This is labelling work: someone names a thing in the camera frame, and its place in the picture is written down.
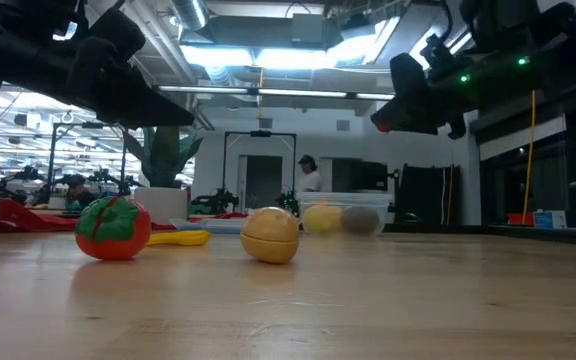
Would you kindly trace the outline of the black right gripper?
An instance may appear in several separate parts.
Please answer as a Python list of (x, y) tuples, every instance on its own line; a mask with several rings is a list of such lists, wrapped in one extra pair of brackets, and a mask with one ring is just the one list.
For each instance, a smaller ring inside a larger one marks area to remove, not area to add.
[[(440, 113), (465, 113), (532, 90), (555, 92), (557, 52), (562, 46), (563, 36), (557, 34), (515, 44), (504, 52), (482, 54), (477, 59), (478, 49), (455, 55), (432, 35), (421, 51), (429, 64), (427, 77), (422, 65), (408, 53), (393, 57), (390, 76), (395, 97), (376, 110), (370, 120), (372, 124), (387, 125), (389, 132), (437, 134), (447, 124), (446, 116)], [(462, 114), (452, 114), (448, 124), (450, 139), (465, 135)]]

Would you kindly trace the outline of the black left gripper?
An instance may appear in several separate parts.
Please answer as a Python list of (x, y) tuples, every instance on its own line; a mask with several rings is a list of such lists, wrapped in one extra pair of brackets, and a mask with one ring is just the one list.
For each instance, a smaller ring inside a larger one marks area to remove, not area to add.
[(65, 88), (96, 117), (124, 126), (188, 126), (193, 114), (157, 92), (129, 63), (145, 37), (119, 7), (107, 9), (75, 41)]

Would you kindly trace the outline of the brown toy kiwi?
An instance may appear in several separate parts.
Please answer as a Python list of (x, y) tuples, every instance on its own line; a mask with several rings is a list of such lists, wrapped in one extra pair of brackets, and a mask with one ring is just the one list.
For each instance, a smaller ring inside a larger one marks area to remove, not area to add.
[(379, 213), (370, 207), (353, 206), (342, 211), (341, 228), (344, 232), (355, 235), (375, 233), (381, 226)]

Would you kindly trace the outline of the small yellow toy banana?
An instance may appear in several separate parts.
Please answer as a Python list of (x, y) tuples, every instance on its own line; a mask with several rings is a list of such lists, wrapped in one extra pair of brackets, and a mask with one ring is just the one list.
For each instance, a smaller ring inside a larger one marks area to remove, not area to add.
[(212, 234), (204, 230), (163, 232), (153, 234), (147, 245), (203, 246), (211, 237)]

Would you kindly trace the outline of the yellow toy lemon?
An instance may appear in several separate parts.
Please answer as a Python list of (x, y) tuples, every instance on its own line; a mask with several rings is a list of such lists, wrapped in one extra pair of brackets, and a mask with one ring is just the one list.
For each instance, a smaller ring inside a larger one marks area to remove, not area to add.
[(302, 224), (309, 233), (334, 233), (341, 227), (341, 215), (342, 208), (339, 206), (315, 204), (304, 210)]

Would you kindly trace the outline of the clear plastic tupperware container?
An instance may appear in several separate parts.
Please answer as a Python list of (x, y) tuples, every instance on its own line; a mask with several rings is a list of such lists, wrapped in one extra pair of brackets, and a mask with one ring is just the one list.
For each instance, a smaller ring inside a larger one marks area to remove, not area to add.
[(373, 234), (381, 233), (385, 226), (394, 220), (394, 215), (389, 211), (392, 196), (388, 193), (299, 192), (296, 195), (296, 199), (299, 203), (302, 226), (304, 210), (315, 204), (339, 206), (342, 211), (353, 206), (365, 206), (375, 209), (379, 213), (381, 226)]

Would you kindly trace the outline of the black folding panel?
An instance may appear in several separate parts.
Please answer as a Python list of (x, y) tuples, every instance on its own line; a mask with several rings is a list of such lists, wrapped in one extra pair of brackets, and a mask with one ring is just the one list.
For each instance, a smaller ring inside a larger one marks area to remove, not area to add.
[(416, 167), (406, 164), (400, 176), (397, 216), (431, 225), (462, 223), (461, 167)]

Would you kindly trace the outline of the black background screen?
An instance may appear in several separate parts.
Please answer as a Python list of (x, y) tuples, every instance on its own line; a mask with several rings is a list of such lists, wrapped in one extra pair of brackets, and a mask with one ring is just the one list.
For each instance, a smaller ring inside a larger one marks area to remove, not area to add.
[(332, 160), (332, 191), (343, 193), (386, 192), (386, 164), (360, 159)]

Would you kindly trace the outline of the artificial plant in white pot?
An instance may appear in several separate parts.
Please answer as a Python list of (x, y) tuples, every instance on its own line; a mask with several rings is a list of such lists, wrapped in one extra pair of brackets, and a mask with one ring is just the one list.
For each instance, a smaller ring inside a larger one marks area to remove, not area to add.
[(176, 177), (198, 152), (203, 138), (197, 132), (182, 136), (178, 126), (142, 128), (140, 142), (127, 130), (124, 145), (139, 162), (141, 173), (148, 181), (138, 188), (134, 199), (149, 212), (153, 223), (169, 225), (170, 219), (186, 219), (188, 194)]

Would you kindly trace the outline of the long ceiling light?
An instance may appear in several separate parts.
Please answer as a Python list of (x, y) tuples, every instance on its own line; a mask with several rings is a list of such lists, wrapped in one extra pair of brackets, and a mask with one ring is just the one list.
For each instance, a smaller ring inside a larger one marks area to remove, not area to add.
[(346, 99), (346, 100), (362, 100), (362, 101), (389, 101), (395, 97), (394, 94), (388, 94), (388, 93), (361, 93), (361, 92), (276, 89), (276, 88), (163, 85), (163, 86), (157, 86), (157, 89), (165, 92), (180, 92), (191, 94), (311, 97), (311, 98), (329, 98), (329, 99)]

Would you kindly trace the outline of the red plastic bin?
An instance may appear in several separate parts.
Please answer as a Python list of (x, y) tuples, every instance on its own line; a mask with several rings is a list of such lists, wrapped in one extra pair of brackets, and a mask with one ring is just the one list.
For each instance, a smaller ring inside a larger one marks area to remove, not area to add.
[(534, 215), (531, 212), (523, 213), (507, 213), (507, 224), (511, 226), (534, 226)]

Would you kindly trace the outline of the red toy tomato green top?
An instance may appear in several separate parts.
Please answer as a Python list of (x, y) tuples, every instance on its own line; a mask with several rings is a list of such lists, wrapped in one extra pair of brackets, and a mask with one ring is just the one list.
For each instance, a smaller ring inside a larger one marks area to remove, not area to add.
[(105, 197), (89, 204), (75, 226), (77, 246), (86, 255), (105, 261), (134, 258), (152, 232), (148, 211), (124, 197)]

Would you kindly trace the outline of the person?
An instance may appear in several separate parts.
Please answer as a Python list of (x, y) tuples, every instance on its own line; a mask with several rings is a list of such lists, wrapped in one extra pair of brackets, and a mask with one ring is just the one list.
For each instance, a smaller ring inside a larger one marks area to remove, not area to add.
[(303, 155), (298, 164), (302, 170), (298, 190), (300, 192), (320, 192), (322, 190), (322, 177), (315, 159), (310, 155)]

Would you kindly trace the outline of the clear lid with blue rim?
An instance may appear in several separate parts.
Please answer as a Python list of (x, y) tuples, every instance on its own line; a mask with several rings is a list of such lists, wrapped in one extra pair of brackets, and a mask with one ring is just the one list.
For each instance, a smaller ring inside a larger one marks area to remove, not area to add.
[(244, 218), (203, 218), (195, 222), (185, 219), (170, 219), (170, 224), (179, 231), (207, 231), (212, 234), (239, 234)]

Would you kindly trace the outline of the grey ceiling box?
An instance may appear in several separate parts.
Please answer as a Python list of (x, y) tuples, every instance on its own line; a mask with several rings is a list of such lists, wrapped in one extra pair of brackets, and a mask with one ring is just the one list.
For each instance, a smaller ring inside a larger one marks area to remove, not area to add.
[(291, 43), (295, 48), (321, 48), (324, 44), (324, 19), (321, 15), (292, 15)]

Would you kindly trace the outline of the blue and white box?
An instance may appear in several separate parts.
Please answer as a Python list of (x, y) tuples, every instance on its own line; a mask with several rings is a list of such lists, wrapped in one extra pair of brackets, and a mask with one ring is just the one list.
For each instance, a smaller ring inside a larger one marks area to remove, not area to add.
[(537, 229), (562, 230), (568, 228), (564, 210), (539, 210), (533, 213), (533, 218), (534, 227)]

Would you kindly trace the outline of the red cloth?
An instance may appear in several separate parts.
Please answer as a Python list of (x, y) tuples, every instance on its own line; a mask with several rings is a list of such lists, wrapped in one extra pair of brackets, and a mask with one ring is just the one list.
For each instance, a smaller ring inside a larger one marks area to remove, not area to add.
[[(239, 212), (220, 214), (208, 218), (232, 219), (246, 218), (247, 215)], [(189, 218), (195, 222), (203, 218)], [(22, 232), (72, 232), (78, 222), (78, 218), (66, 218), (62, 216), (37, 213), (33, 209), (26, 208), (19, 203), (10, 200), (0, 200), (0, 233), (22, 233)], [(177, 230), (169, 224), (152, 224), (154, 231)]]

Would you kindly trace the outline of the tan toy potato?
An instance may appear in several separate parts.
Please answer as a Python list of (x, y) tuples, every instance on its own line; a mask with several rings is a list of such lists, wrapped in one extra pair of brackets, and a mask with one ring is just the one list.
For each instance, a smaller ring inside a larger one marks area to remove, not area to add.
[(277, 207), (257, 209), (241, 227), (240, 240), (252, 258), (270, 264), (287, 264), (299, 247), (299, 220)]

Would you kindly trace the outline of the black background rack frame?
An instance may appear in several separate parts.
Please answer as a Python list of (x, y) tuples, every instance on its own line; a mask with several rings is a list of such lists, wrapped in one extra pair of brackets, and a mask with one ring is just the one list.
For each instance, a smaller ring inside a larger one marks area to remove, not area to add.
[(93, 194), (112, 191), (126, 195), (128, 154), (118, 126), (83, 121), (52, 125), (48, 170), (42, 194), (48, 199), (73, 197), (89, 187)]

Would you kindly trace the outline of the silver ventilation duct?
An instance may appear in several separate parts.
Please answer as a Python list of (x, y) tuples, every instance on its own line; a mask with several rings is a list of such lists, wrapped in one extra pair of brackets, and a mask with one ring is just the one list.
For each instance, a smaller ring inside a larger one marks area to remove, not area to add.
[(205, 0), (169, 0), (179, 25), (188, 30), (199, 30), (209, 21)]

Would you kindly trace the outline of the black background robot frame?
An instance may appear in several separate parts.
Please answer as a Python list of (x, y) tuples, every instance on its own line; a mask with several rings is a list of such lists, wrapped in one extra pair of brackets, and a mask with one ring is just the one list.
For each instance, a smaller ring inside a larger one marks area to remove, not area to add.
[(292, 150), (292, 184), (291, 190), (294, 191), (296, 187), (296, 161), (297, 161), (297, 138), (298, 135), (296, 133), (286, 133), (286, 132), (272, 132), (267, 130), (252, 130), (252, 131), (225, 131), (223, 136), (223, 144), (222, 144), (222, 177), (221, 177), (221, 189), (223, 191), (226, 190), (226, 171), (227, 171), (227, 162), (228, 162), (228, 150), (231, 145), (235, 144), (235, 141), (229, 142), (228, 138), (231, 135), (241, 135), (241, 136), (249, 136), (254, 138), (270, 138), (270, 137), (279, 137), (285, 145)]

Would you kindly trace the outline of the black aluminium table frame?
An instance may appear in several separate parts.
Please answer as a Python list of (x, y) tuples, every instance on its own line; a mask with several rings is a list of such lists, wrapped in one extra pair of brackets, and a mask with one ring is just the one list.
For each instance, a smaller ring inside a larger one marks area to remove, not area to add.
[[(523, 96), (474, 121), (483, 229), (576, 244), (576, 85), (559, 98)], [(507, 224), (507, 213), (564, 210), (567, 229)]]

